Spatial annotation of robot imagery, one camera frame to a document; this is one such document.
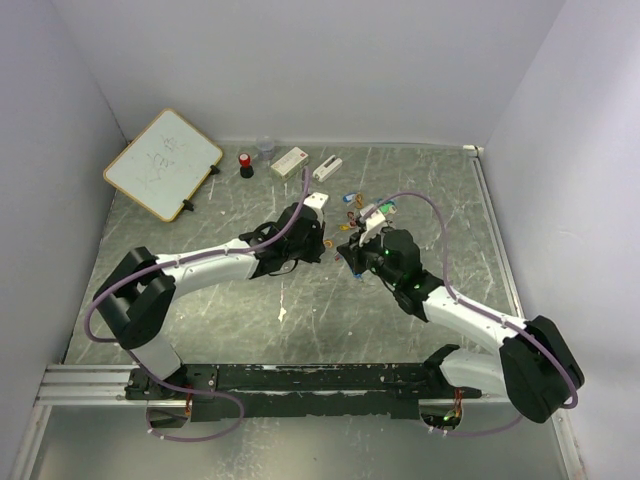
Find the green tag key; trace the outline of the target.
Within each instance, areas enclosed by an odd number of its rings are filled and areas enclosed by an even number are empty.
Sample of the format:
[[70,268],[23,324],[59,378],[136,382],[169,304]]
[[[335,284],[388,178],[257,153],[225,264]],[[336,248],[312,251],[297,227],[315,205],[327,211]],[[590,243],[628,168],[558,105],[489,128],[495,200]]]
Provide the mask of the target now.
[[397,213],[397,206],[394,200],[388,200],[386,202],[380,202],[378,209],[384,215],[394,215]]

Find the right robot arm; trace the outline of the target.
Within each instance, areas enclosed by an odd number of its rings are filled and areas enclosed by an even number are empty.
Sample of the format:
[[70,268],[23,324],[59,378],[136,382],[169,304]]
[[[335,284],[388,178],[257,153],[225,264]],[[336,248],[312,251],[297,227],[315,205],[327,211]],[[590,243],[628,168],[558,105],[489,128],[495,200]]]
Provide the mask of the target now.
[[455,330],[483,348],[481,354],[454,348],[429,368],[424,384],[431,395],[443,398],[457,387],[471,387],[505,396],[535,423],[574,404],[585,377],[551,319],[522,320],[448,289],[424,269],[406,230],[384,228],[366,243],[354,233],[337,251],[354,274],[377,276],[405,313]]

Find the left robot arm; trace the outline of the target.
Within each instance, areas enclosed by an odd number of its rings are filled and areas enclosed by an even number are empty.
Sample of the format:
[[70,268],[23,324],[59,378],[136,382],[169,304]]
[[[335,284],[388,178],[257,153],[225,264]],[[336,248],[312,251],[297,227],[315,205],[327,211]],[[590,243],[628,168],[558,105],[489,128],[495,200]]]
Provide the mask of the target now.
[[211,250],[154,255],[130,251],[93,298],[113,340],[151,373],[150,386],[162,398],[181,395],[186,367],[161,334],[171,303],[219,283],[276,276],[287,264],[318,263],[325,251],[324,209],[328,196],[312,193],[265,222]]

